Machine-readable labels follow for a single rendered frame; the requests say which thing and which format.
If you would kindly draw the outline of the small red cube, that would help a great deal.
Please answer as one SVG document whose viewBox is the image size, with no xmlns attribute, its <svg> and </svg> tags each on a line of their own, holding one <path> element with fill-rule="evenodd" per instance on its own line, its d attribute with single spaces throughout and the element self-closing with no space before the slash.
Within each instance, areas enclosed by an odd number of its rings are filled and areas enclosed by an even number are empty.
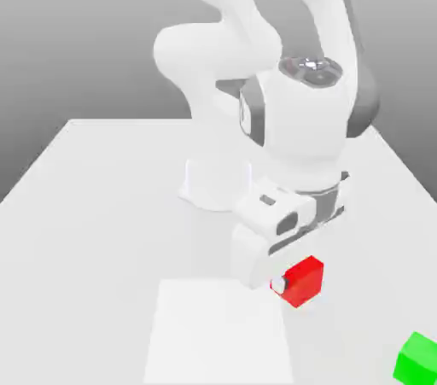
<svg viewBox="0 0 437 385">
<path fill-rule="evenodd" d="M 294 308 L 307 303 L 321 291 L 323 269 L 323 262 L 312 255 L 288 268 L 281 275 L 286 279 L 286 290 L 279 296 Z"/>
</svg>

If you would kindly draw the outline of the small green cube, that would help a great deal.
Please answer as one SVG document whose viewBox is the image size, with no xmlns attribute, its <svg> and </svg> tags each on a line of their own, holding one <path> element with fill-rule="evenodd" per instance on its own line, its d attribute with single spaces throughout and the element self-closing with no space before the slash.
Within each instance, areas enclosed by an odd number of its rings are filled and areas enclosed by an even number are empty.
<svg viewBox="0 0 437 385">
<path fill-rule="evenodd" d="M 413 332 L 399 351 L 393 378 L 404 385 L 437 385 L 437 342 Z"/>
</svg>

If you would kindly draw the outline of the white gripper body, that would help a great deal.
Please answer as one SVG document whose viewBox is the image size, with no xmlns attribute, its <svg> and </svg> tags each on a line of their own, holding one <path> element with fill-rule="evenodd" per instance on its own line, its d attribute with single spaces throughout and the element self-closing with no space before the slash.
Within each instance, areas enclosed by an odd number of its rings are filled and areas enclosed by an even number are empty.
<svg viewBox="0 0 437 385">
<path fill-rule="evenodd" d="M 237 224 L 230 242 L 230 272 L 249 289 L 257 289 L 281 277 L 290 267 L 309 257 L 317 248 L 325 225 L 341 217 L 345 208 L 336 209 L 326 221 L 305 226 L 279 242 L 277 250 L 267 239 Z"/>
</svg>

